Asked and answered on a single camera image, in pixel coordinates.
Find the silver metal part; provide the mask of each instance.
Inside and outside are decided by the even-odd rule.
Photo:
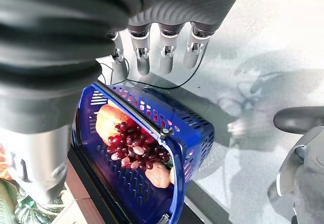
[[[277,176],[279,195],[294,191],[298,224],[324,220],[324,126],[307,132],[292,148]]]
[[[69,126],[29,135],[0,128],[0,137],[13,179],[38,203],[57,198],[67,173]]]
[[[115,49],[112,54],[113,76],[117,81],[124,81],[127,78],[127,66],[124,58],[124,47],[119,32],[110,34],[115,43]]]
[[[280,196],[284,196],[294,190],[296,171],[298,167],[304,164],[304,159],[302,158],[303,156],[301,152],[304,152],[306,150],[305,148],[313,148],[314,145],[316,145],[318,137],[324,136],[322,133],[323,129],[324,127],[322,126],[311,129],[307,134],[301,137],[290,150],[277,175],[276,185],[278,194]]]
[[[187,44],[187,51],[184,55],[183,64],[186,68],[192,69],[195,67],[199,54],[204,50],[212,34],[210,32],[199,31],[195,33],[195,24],[192,24],[190,38]]]
[[[140,33],[134,33],[130,31],[133,48],[137,58],[137,69],[138,72],[145,76],[150,71],[149,64],[149,51],[150,51],[150,28]]]
[[[160,30],[160,70],[163,74],[169,74],[172,71],[173,56],[174,51],[177,48],[178,35],[179,31],[170,34],[169,31],[166,33],[162,28]]]
[[[122,38],[119,32],[116,32],[114,37],[111,38],[112,41],[115,43],[115,50],[114,50],[114,58],[118,58],[120,62],[124,60],[124,47]]]
[[[168,224],[170,220],[170,217],[168,214],[164,214],[161,218],[161,220],[157,224]]]

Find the red grape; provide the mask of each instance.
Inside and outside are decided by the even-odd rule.
[[[138,161],[134,161],[134,162],[132,162],[132,164],[131,164],[131,168],[132,168],[132,169],[137,169],[138,166],[139,166]]]
[[[122,159],[121,161],[121,166],[125,167],[126,165],[128,165],[130,163],[130,159],[128,157],[125,157]]]
[[[115,147],[113,147],[113,146],[107,147],[107,152],[108,153],[113,153],[114,151],[115,151]]]
[[[146,171],[146,164],[145,164],[144,161],[140,161],[140,162],[139,162],[139,167],[140,167],[140,169],[141,169],[143,172]]]
[[[138,147],[140,145],[142,145],[142,140],[141,139],[133,140],[132,147]]]
[[[111,143],[112,144],[119,144],[120,143],[120,141],[121,141],[121,137],[120,136],[115,136],[114,138],[113,138],[113,140],[111,141]]]
[[[120,124],[120,128],[121,128],[121,129],[126,129],[126,128],[127,128],[127,123],[126,123],[126,122],[122,122],[122,123]]]
[[[162,157],[162,163],[167,163],[170,159],[169,159],[169,157]]]
[[[121,129],[120,129],[120,125],[119,125],[119,124],[115,126],[115,130],[116,130],[117,132],[121,132]]]
[[[123,138],[123,139],[126,139],[127,135],[126,133],[123,131],[120,133],[120,137]]]
[[[111,146],[107,147],[107,153],[112,154],[114,161],[122,159],[122,167],[140,168],[145,172],[153,169],[155,162],[170,160],[169,152],[132,119],[115,125],[115,130],[119,135],[108,138]]]
[[[143,145],[142,148],[144,149],[145,152],[150,152],[152,149],[149,145]]]
[[[127,127],[133,127],[133,126],[136,126],[136,122],[133,121],[132,119],[128,119],[127,121]]]
[[[114,154],[111,155],[111,159],[113,161],[116,161],[116,160],[120,160],[121,157],[118,155],[118,153],[114,153]]]
[[[155,160],[156,158],[157,156],[154,153],[148,156],[148,160]]]
[[[141,147],[133,147],[133,150],[138,155],[143,155],[144,154],[144,149],[141,148]]]
[[[134,150],[132,147],[128,147],[128,154],[130,157],[136,157],[136,154],[134,153]]]
[[[134,139],[140,139],[140,135],[139,135],[139,134],[136,134],[136,133],[134,133],[134,134],[133,134],[133,138],[134,138]]]
[[[133,133],[135,133],[135,131],[136,131],[136,129],[134,127],[128,128],[126,130],[127,134],[133,134]]]
[[[144,135],[150,135],[144,128],[141,128],[141,132],[142,132],[142,134],[144,134]]]
[[[133,137],[128,136],[128,137],[126,138],[126,143],[127,143],[127,145],[130,146],[130,145],[133,143]]]
[[[154,138],[152,136],[147,136],[147,138],[144,140],[145,144],[152,144],[154,143]]]
[[[135,154],[135,158],[136,158],[136,160],[142,160],[142,155]]]
[[[152,168],[153,168],[153,163],[152,163],[152,161],[150,161],[150,160],[147,160],[147,161],[146,161],[146,168],[147,168],[147,169],[152,169]]]
[[[109,143],[112,144],[112,140],[113,140],[113,137],[108,137],[108,141],[109,141]]]
[[[143,155],[142,155],[142,159],[145,160],[146,158],[148,158],[148,153],[144,152]]]

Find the basket hole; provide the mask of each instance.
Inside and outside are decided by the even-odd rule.
[[[137,178],[132,180],[132,188],[135,189],[137,187]]]
[[[129,172],[129,173],[126,175],[126,180],[127,180],[127,182],[130,182],[131,179],[132,179],[132,173]]]
[[[137,193],[139,195],[142,195],[143,194],[143,185],[138,185],[138,187],[137,187]]]
[[[148,190],[144,192],[144,201],[148,202]]]
[[[142,205],[142,196],[137,197],[137,204]]]
[[[123,98],[126,98],[127,94],[128,94],[128,91],[127,90],[124,90]]]

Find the robotic arm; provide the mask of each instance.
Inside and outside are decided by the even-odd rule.
[[[184,64],[199,53],[235,0],[0,0],[0,136],[11,174],[37,202],[56,198],[67,171],[69,126],[82,89],[113,55],[124,76],[118,31],[129,28],[139,73],[149,72],[149,27],[161,27],[161,71],[192,23]]]
[[[324,220],[324,107],[300,107],[279,111],[277,128],[303,137],[292,147],[277,175],[280,196],[294,192],[298,224]]]

